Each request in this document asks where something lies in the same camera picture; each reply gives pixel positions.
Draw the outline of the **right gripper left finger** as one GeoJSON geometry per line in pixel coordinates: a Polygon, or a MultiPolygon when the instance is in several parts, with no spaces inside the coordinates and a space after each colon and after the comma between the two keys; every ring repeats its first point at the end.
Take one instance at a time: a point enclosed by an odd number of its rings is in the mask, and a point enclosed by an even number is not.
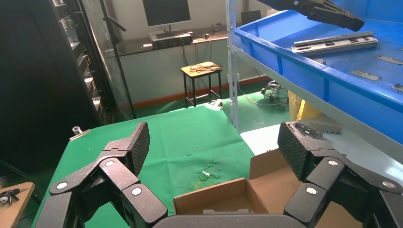
{"type": "Polygon", "coordinates": [[[149,147],[146,122],[139,122],[129,136],[110,141],[92,163],[50,187],[35,226],[83,228],[110,203],[128,226],[153,227],[168,210],[138,177],[149,147]]]}

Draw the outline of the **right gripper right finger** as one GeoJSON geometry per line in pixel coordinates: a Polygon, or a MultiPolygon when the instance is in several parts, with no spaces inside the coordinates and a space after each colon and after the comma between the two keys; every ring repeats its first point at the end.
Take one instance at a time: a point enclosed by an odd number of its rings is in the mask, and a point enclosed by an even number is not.
{"type": "Polygon", "coordinates": [[[351,162],[328,142],[303,135],[291,122],[280,125],[278,146],[301,181],[284,215],[312,228],[334,202],[364,228],[402,227],[403,188],[397,182],[351,162]]]}

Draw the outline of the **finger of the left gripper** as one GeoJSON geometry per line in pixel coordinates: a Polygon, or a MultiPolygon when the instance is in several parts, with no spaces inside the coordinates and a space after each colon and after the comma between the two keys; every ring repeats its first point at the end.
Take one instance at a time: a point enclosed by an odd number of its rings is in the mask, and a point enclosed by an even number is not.
{"type": "Polygon", "coordinates": [[[277,11],[294,10],[309,20],[336,25],[352,31],[360,30],[365,23],[350,12],[348,14],[315,13],[316,0],[261,0],[260,2],[277,11]]]}
{"type": "Polygon", "coordinates": [[[348,14],[348,11],[341,8],[331,0],[317,0],[315,3],[315,13],[336,13],[348,14]]]}

